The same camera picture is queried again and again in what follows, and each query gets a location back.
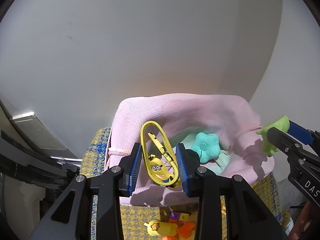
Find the pink fabric basket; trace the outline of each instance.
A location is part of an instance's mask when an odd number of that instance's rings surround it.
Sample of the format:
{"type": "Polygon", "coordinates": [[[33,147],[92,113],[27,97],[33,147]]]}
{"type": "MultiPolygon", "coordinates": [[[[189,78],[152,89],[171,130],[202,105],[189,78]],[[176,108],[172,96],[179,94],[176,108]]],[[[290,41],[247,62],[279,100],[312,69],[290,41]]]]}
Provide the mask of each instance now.
{"type": "MultiPolygon", "coordinates": [[[[172,147],[190,133],[217,134],[220,145],[231,153],[230,162],[221,176],[231,178],[240,174],[252,184],[273,170],[274,159],[262,152],[262,137],[255,133],[261,128],[260,117],[247,101],[239,96],[193,94],[138,97],[122,101],[110,132],[105,170],[118,165],[122,157],[131,153],[134,143],[140,142],[141,126],[150,120],[161,125],[172,147]]],[[[203,166],[211,165],[216,163],[208,162],[203,166]]],[[[143,161],[132,197],[120,198],[120,203],[124,205],[148,206],[196,201],[197,198],[188,198],[182,187],[173,189],[153,184],[143,161]]]]}

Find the lime green dinosaur toy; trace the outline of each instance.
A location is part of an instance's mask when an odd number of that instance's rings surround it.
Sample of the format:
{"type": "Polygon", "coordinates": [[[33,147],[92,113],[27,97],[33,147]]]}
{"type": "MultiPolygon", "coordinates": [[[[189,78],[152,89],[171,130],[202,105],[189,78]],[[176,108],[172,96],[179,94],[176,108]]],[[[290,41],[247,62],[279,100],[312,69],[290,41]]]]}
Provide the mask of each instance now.
{"type": "Polygon", "coordinates": [[[289,119],[286,115],[281,116],[278,120],[268,123],[267,125],[265,125],[264,127],[262,127],[261,129],[259,129],[258,131],[256,131],[257,134],[262,136],[262,151],[264,151],[268,157],[273,156],[274,152],[277,152],[279,149],[276,148],[273,144],[271,144],[268,141],[267,138],[267,131],[271,128],[271,127],[276,127],[277,129],[279,129],[280,131],[287,133],[290,127],[290,122],[289,119]]]}

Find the plaid fabric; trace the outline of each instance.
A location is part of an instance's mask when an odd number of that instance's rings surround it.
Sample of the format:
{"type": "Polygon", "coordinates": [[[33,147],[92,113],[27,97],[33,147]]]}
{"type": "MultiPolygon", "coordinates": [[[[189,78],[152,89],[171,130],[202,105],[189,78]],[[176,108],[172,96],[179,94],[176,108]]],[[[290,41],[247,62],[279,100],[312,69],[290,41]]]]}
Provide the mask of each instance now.
{"type": "MultiPolygon", "coordinates": [[[[104,172],[104,160],[107,148],[110,128],[104,128],[97,132],[93,141],[90,144],[87,152],[84,155],[81,174],[86,177],[98,176],[104,172]]],[[[273,174],[269,174],[264,179],[252,185],[255,192],[265,202],[279,223],[286,227],[289,223],[290,216],[282,210],[276,181],[273,174]]],[[[221,197],[221,203],[224,205],[224,198],[221,197]]],[[[150,236],[147,233],[144,222],[149,222],[153,219],[167,221],[169,211],[179,211],[190,213],[197,210],[197,204],[189,204],[183,206],[172,207],[131,207],[121,206],[121,220],[125,240],[142,240],[152,239],[156,237],[150,236]]],[[[92,223],[91,223],[91,240],[96,240],[96,216],[97,216],[97,197],[94,198],[92,208],[92,223]]],[[[222,215],[222,239],[227,238],[226,216],[222,215]]]]}

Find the bolt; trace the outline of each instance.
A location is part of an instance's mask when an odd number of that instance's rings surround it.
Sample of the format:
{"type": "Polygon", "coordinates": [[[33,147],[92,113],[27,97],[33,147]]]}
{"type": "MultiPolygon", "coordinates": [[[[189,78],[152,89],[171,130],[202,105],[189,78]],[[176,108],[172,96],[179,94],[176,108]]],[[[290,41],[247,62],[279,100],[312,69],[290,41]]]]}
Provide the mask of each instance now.
{"type": "Polygon", "coordinates": [[[76,182],[81,182],[84,181],[84,176],[83,175],[79,175],[76,177],[76,182]]]}
{"type": "Polygon", "coordinates": [[[197,168],[197,171],[199,171],[200,173],[205,173],[207,171],[207,168],[200,166],[197,168]]]}
{"type": "Polygon", "coordinates": [[[243,179],[242,176],[238,174],[234,175],[233,178],[235,179],[235,181],[238,181],[238,182],[242,181],[243,179]]]}
{"type": "Polygon", "coordinates": [[[119,172],[119,171],[121,171],[121,167],[119,167],[119,166],[113,166],[113,167],[111,168],[111,171],[114,172],[114,173],[119,172]]]}

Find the checkered cloth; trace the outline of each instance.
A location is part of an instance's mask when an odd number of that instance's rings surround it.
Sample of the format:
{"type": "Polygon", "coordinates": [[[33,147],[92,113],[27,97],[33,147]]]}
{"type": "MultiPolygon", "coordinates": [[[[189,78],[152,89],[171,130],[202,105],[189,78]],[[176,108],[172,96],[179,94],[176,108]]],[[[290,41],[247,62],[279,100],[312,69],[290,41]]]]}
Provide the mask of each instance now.
{"type": "MultiPolygon", "coordinates": [[[[107,148],[107,141],[110,133],[110,128],[101,129],[97,132],[95,138],[90,144],[87,152],[84,155],[81,174],[86,177],[98,176],[104,172],[104,159],[107,148]]],[[[282,210],[276,181],[273,174],[270,173],[264,179],[252,185],[255,192],[265,202],[273,215],[282,225],[286,227],[289,223],[290,216],[282,210]]],[[[224,205],[224,198],[221,198],[221,203],[224,205]]],[[[197,210],[197,204],[188,204],[183,206],[172,207],[132,207],[121,206],[121,220],[125,240],[155,240],[156,237],[150,236],[147,233],[147,228],[143,225],[144,222],[150,222],[153,219],[167,221],[170,210],[190,213],[197,210]]],[[[97,216],[97,197],[95,196],[92,208],[92,223],[91,223],[91,240],[96,240],[96,216],[97,216]]],[[[222,239],[227,238],[226,216],[222,215],[222,239]]]]}

